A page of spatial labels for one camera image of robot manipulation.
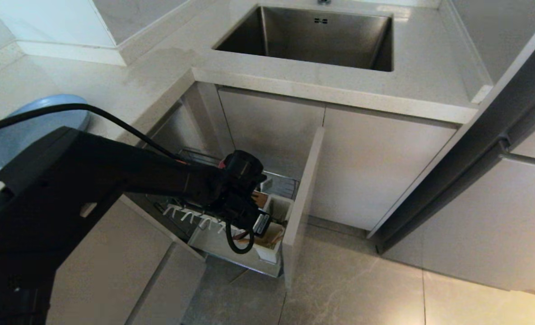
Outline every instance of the cabinet handle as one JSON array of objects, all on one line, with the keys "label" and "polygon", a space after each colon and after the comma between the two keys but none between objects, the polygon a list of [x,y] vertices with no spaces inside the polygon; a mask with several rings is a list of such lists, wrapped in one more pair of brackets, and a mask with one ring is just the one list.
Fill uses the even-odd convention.
[{"label": "cabinet handle", "polygon": [[535,158],[508,152],[507,144],[504,141],[500,142],[500,146],[502,148],[502,153],[499,155],[501,160],[514,161],[515,163],[517,162],[535,167]]}]

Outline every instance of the tile floor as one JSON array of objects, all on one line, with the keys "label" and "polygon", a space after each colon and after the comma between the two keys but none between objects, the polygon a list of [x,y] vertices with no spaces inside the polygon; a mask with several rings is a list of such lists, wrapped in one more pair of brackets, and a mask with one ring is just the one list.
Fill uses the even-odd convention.
[{"label": "tile floor", "polygon": [[214,257],[184,325],[535,325],[535,296],[381,259],[355,228],[311,218],[292,292]]}]

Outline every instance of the stainless steel sink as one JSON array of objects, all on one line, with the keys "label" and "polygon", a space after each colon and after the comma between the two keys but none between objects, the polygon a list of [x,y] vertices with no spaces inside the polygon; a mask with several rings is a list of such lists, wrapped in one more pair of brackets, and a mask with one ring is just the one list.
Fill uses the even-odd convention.
[{"label": "stainless steel sink", "polygon": [[392,34],[390,17],[258,7],[215,49],[392,71]]}]

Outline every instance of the white countertop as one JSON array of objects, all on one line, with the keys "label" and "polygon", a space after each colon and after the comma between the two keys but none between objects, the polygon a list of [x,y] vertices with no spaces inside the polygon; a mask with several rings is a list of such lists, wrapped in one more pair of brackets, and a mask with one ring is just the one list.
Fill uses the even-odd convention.
[{"label": "white countertop", "polygon": [[[393,13],[395,70],[342,66],[212,50],[255,0],[216,0],[131,66],[23,56],[0,71],[0,119],[40,97],[77,94],[142,132],[195,82],[210,82],[355,107],[468,123],[470,103],[441,18],[435,9],[334,0],[263,1],[348,13]],[[135,144],[137,139],[105,119],[93,117],[89,131]]]}]

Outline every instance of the black robotic arm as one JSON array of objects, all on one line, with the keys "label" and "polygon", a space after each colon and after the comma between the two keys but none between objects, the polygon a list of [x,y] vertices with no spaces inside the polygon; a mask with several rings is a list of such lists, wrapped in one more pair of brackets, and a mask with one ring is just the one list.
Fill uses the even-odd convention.
[{"label": "black robotic arm", "polygon": [[[62,127],[0,170],[0,323],[44,324],[57,268],[124,192],[168,195],[226,223],[247,253],[261,211],[251,192],[263,165],[235,151],[225,168],[189,164]],[[247,230],[239,248],[231,225]]]}]

